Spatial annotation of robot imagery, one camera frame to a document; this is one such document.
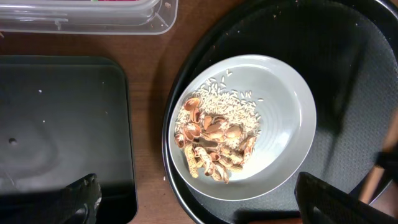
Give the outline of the grey plate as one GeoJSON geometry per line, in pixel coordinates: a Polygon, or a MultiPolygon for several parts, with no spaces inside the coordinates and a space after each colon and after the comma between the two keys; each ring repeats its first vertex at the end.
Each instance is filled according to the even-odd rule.
{"type": "Polygon", "coordinates": [[[282,185],[300,167],[313,142],[317,124],[315,102],[307,83],[290,65],[263,55],[240,55],[200,72],[179,96],[167,126],[165,151],[183,182],[207,197],[242,201],[262,196],[282,185]],[[174,143],[177,111],[205,83],[223,82],[255,107],[260,133],[252,158],[228,184],[200,174],[193,178],[182,150],[174,143]]]}

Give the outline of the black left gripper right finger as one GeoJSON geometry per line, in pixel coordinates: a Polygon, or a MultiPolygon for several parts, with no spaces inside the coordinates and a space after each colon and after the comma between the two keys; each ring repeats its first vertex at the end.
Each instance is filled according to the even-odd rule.
{"type": "Polygon", "coordinates": [[[295,198],[307,224],[315,223],[314,209],[333,223],[396,224],[397,219],[350,197],[336,187],[308,172],[300,172],[295,186],[295,198]]]}

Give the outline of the food scraps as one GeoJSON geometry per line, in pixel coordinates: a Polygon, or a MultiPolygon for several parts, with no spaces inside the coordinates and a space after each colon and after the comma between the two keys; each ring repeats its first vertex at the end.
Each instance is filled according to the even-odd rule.
{"type": "Polygon", "coordinates": [[[228,90],[223,79],[205,79],[179,107],[174,141],[193,178],[205,176],[228,184],[230,173],[243,170],[261,132],[261,115],[251,92],[228,90]]]}

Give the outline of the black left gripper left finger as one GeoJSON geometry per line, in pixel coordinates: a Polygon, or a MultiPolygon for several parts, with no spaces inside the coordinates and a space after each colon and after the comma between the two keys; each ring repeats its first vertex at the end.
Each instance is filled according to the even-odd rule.
{"type": "Polygon", "coordinates": [[[97,175],[88,174],[23,211],[18,222],[66,223],[74,216],[83,215],[83,223],[94,223],[101,199],[97,175]]]}

